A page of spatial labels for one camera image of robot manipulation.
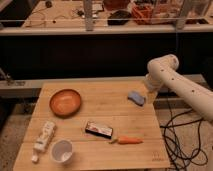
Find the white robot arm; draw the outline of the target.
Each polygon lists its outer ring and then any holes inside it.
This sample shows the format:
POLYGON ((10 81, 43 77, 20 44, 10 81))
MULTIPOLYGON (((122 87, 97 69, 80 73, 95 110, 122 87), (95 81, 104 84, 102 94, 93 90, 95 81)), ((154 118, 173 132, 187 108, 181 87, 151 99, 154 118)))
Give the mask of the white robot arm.
POLYGON ((144 79, 145 86, 150 92, 167 86, 205 120, 213 122, 213 92, 178 74, 178 67, 179 60, 173 54, 150 60, 147 64, 148 74, 144 79))

